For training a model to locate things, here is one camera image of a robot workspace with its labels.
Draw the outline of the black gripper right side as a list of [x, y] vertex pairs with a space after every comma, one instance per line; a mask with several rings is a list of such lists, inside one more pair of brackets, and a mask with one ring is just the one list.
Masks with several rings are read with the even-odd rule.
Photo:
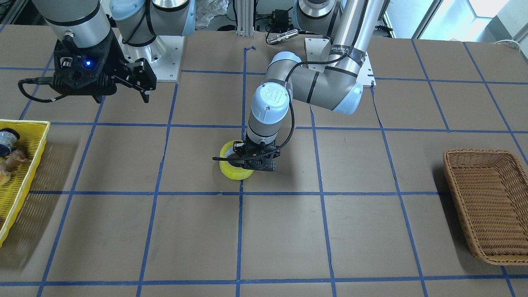
[[[128, 62], [118, 71], [118, 80], [123, 85], [140, 92], [144, 103], [149, 103], [150, 93], [156, 90], [157, 77], [147, 59]], [[103, 95], [93, 95], [98, 104], [103, 102]]]

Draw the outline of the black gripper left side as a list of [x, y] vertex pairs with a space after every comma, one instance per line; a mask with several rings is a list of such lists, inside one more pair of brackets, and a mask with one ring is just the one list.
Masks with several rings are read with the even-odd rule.
[[275, 140], [269, 144], [257, 144], [251, 140], [234, 141], [235, 159], [243, 160], [235, 160], [233, 165], [247, 170], [275, 171], [277, 165], [274, 159], [280, 156], [280, 150], [276, 148]]

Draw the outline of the silver robot arm left side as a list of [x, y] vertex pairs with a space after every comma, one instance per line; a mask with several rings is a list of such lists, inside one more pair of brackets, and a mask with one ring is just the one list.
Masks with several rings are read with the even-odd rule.
[[[277, 53], [256, 88], [244, 139], [226, 143], [219, 169], [232, 180], [253, 171], [274, 171], [275, 158], [292, 139], [293, 100], [351, 115], [361, 101], [360, 72], [379, 20], [382, 0], [296, 0], [285, 12], [295, 29], [329, 41], [307, 61], [289, 51]], [[194, 0], [111, 0], [110, 12], [120, 30], [118, 49], [127, 61], [147, 58], [161, 64], [161, 36], [190, 36], [196, 22]]]

